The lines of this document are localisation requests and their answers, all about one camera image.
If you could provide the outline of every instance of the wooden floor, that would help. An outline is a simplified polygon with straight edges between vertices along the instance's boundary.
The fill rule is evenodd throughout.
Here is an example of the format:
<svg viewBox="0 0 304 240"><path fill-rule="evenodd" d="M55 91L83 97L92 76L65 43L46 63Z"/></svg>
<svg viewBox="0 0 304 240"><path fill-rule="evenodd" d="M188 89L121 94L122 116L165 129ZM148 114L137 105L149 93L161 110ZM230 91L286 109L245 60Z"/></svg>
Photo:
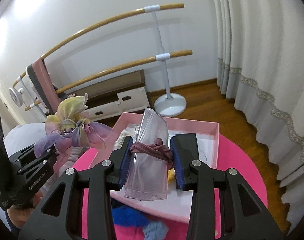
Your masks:
<svg viewBox="0 0 304 240"><path fill-rule="evenodd" d="M255 163L267 188L268 209L281 230L286 233L288 205L281 203L285 188L276 180L278 166L268 160L268 148L256 141L256 129L246 121L245 115L233 107L234 100L225 99L217 84L199 84L176 89L175 93L187 100L187 109L178 118L220 123L220 133L237 144ZM151 105L158 95L151 97Z"/></svg>

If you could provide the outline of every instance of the pink round table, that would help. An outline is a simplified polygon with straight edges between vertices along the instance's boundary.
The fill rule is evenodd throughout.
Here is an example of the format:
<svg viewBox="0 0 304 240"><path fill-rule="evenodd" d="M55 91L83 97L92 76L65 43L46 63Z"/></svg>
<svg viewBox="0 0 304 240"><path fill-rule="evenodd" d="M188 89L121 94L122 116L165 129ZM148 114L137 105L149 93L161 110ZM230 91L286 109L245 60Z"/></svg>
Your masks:
<svg viewBox="0 0 304 240"><path fill-rule="evenodd" d="M88 169L92 160L96 155L95 150L88 150L73 166L77 171ZM219 154L217 169L226 171L228 168L237 169L248 184L252 187L261 201L268 206L267 191L265 184L260 176L257 167L252 160L242 151L236 144L220 135L219 138ZM220 206L218 205L218 194L216 194L216 213L220 214ZM84 191L84 200L87 199L87 190ZM165 240L185 240L188 231L188 224L176 222L164 218L149 216L151 220L162 220L169 228ZM220 224L220 218L217 217L216 224ZM143 240L142 230L132 227L121 227L115 225L116 237L120 240ZM83 201L82 212L82 237L87 239L87 201Z"/></svg>

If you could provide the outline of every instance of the drawer handle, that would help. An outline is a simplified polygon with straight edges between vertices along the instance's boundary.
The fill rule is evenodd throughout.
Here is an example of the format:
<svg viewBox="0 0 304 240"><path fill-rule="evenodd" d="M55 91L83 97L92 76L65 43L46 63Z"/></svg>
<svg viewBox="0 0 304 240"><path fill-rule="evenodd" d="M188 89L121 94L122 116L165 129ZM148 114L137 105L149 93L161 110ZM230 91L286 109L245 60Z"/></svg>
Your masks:
<svg viewBox="0 0 304 240"><path fill-rule="evenodd" d="M130 100L130 99L131 99L130 96L126 96L126 97L122 98L123 101Z"/></svg>

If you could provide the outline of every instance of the transparent plastic bag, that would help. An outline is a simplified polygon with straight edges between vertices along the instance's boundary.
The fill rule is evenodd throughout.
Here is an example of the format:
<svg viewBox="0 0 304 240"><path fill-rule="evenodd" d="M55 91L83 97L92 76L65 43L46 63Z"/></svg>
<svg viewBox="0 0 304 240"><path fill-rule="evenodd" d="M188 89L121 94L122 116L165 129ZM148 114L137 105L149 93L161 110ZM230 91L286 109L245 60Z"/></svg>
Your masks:
<svg viewBox="0 0 304 240"><path fill-rule="evenodd" d="M161 138L168 145L169 131L166 121L154 110L145 108L136 142L154 144ZM125 183L125 197L139 200L166 199L168 173L166 161L146 153L134 153Z"/></svg>

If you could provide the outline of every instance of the silver screw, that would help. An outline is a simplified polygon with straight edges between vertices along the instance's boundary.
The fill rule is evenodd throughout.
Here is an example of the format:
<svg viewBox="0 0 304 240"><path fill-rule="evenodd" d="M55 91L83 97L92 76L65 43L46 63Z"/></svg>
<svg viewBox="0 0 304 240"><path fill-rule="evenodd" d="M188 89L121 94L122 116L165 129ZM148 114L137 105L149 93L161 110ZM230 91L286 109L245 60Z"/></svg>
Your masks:
<svg viewBox="0 0 304 240"><path fill-rule="evenodd" d="M103 166L110 166L111 165L111 161L110 160L104 160L104 161L102 161L102 165Z"/></svg>
<svg viewBox="0 0 304 240"><path fill-rule="evenodd" d="M237 172L236 169L231 168L231 169L229 169L229 173L230 173L231 175L236 175L238 172Z"/></svg>
<svg viewBox="0 0 304 240"><path fill-rule="evenodd" d="M66 170L66 174L67 175L72 175L73 173L75 172L75 169L73 169L73 168L68 168L67 170Z"/></svg>
<svg viewBox="0 0 304 240"><path fill-rule="evenodd" d="M192 161L192 165L193 165L193 166L200 166L200 165L201 165L201 161L199 161L199 160L194 160L194 161Z"/></svg>

